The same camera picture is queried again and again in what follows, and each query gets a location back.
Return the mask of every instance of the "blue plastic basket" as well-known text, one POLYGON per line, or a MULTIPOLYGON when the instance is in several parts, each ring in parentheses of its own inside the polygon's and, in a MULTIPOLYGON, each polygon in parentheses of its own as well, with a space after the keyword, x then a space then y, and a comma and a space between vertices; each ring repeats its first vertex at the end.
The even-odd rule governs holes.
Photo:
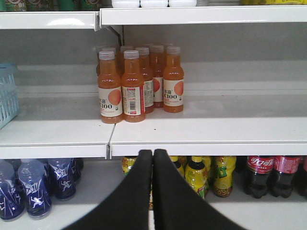
POLYGON ((13 75, 16 70, 17 67, 13 63, 0 63, 0 129, 19 112, 13 75))

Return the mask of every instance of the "barcode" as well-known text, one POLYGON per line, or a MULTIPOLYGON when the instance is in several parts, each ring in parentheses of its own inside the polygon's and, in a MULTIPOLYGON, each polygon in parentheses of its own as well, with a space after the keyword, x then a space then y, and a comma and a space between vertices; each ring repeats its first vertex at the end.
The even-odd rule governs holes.
POLYGON ((135 102, 130 102, 130 110, 135 111, 135 102))

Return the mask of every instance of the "orange fruit graphic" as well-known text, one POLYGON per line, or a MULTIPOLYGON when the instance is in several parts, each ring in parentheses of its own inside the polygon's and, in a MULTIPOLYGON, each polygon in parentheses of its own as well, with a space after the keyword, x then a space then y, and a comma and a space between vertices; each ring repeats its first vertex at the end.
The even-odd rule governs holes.
POLYGON ((113 90, 109 93, 108 100, 113 105, 118 105, 121 101, 121 93, 120 90, 113 90))
POLYGON ((160 88, 160 82, 158 81, 158 80, 156 80, 156 79, 153 79, 154 81, 153 81, 153 92, 157 92, 158 90, 159 90, 159 88, 160 88))
POLYGON ((175 94, 181 96, 183 94, 183 81, 178 82, 175 86, 174 86, 174 91, 175 94))

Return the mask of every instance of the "cola bottle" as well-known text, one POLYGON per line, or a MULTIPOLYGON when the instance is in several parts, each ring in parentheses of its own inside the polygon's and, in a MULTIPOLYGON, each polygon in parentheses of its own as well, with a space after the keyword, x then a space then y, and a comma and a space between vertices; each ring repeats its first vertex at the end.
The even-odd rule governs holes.
POLYGON ((245 193, 261 198, 268 192, 267 180, 273 169, 273 156, 247 156, 244 181, 245 193))
POLYGON ((299 156, 275 156, 273 171, 268 184, 271 194, 275 197, 288 198, 293 190, 292 180, 300 162, 299 156))

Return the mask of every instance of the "white container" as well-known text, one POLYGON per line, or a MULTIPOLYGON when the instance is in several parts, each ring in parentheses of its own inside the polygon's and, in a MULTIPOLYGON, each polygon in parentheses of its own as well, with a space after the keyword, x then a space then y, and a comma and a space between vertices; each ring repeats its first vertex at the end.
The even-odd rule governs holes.
POLYGON ((112 0, 113 8, 139 8, 140 0, 112 0))
POLYGON ((168 0, 141 0, 141 7, 167 7, 168 0))
POLYGON ((193 7, 196 6, 197 0, 169 0, 169 7, 193 7))

